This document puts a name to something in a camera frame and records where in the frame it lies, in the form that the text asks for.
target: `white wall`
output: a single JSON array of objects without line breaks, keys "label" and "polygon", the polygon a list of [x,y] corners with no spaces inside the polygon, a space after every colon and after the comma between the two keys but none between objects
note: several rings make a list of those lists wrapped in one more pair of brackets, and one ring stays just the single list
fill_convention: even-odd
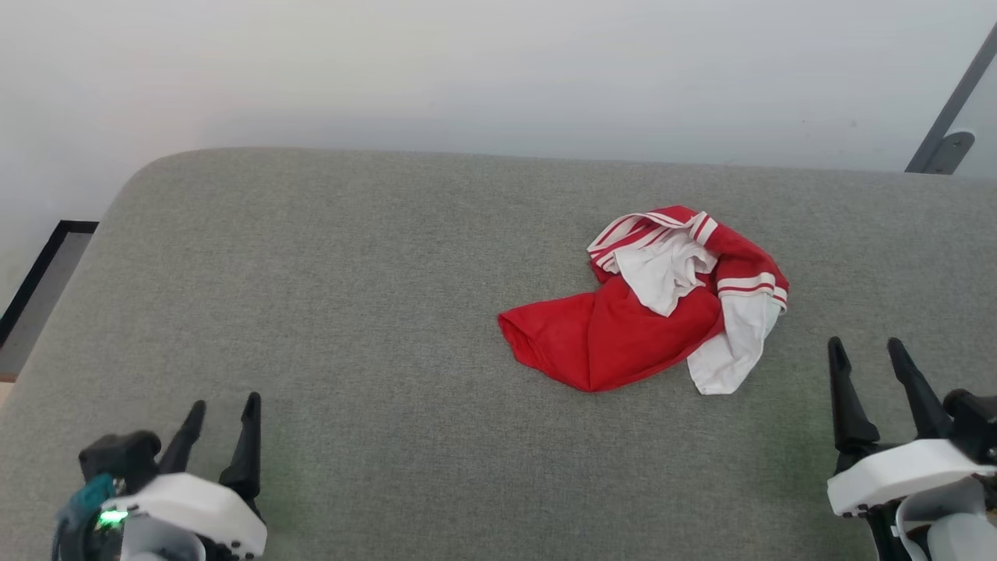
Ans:
[{"label": "white wall", "polygon": [[955,175],[997,179],[997,64],[983,73],[946,135],[970,131],[974,141]]},{"label": "white wall", "polygon": [[2,309],[57,219],[98,219],[143,164],[194,148],[899,171],[997,3],[2,0],[0,14],[0,218],[18,217],[0,225]]}]

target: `white fabric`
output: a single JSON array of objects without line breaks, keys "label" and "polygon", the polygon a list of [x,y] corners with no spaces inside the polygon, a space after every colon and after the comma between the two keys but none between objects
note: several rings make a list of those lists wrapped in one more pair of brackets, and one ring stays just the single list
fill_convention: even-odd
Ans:
[{"label": "white fabric", "polygon": [[706,285],[696,273],[709,273],[717,265],[717,257],[687,230],[672,230],[649,246],[617,250],[613,256],[640,303],[665,317],[675,311],[679,298]]},{"label": "white fabric", "polygon": [[768,293],[722,295],[724,332],[689,355],[689,374],[704,395],[733,393],[765,348],[783,306]]}]

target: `black frame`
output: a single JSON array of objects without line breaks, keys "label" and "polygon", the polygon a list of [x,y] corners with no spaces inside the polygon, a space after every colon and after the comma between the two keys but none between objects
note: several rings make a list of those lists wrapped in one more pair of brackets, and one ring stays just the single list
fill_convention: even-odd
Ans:
[{"label": "black frame", "polygon": [[66,239],[66,235],[92,234],[97,231],[97,224],[96,222],[85,221],[59,221],[55,231],[49,236],[49,241],[42,248],[42,252],[38,254],[35,264],[31,266],[28,275],[21,282],[21,287],[14,294],[14,299],[10,300],[7,311],[0,317],[0,346],[3,346],[7,342],[7,337],[10,336],[10,332],[14,329],[14,325],[17,324],[17,320],[21,318],[24,307],[28,305],[28,300],[35,293],[35,288],[38,287],[38,283],[45,275],[45,271],[52,264],[52,259],[55,258],[56,252]]}]

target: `gray fabric surface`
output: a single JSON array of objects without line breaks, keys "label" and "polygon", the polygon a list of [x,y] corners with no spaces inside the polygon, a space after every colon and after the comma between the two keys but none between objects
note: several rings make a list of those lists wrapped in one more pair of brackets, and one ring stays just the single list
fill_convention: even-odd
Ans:
[{"label": "gray fabric surface", "polygon": [[[125,187],[0,408],[3,559],[43,558],[106,432],[208,402],[214,477],[263,396],[266,558],[874,559],[835,519],[826,342],[886,440],[885,351],[997,392],[997,186],[949,177],[222,150]],[[496,314],[590,290],[612,219],[683,204],[771,253],[789,313],[730,396],[684,366],[585,394],[516,363]]]}]

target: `gray table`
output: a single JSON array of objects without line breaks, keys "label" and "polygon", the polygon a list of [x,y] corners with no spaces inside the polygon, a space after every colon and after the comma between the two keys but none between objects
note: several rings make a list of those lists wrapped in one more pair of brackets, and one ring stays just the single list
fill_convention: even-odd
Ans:
[{"label": "gray table", "polygon": [[[3,558],[46,555],[106,432],[192,472],[263,396],[266,558],[873,559],[825,497],[825,345],[884,439],[913,433],[885,341],[936,389],[997,392],[997,186],[903,174],[220,150],[124,188],[0,408]],[[585,394],[516,363],[504,309],[596,286],[624,213],[706,210],[775,257],[789,313],[730,396],[684,366]]]}]

